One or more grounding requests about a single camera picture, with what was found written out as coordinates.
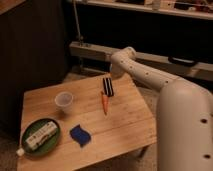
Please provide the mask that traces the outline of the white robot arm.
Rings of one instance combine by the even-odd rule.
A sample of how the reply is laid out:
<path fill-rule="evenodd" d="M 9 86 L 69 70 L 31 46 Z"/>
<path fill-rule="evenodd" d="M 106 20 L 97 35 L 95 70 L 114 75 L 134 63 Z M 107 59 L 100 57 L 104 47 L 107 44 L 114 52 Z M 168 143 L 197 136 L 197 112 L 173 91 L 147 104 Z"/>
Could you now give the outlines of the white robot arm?
<path fill-rule="evenodd" d="M 140 64 L 126 47 L 112 67 L 159 93 L 156 106 L 157 171 L 213 171 L 213 93 L 180 76 Z"/>

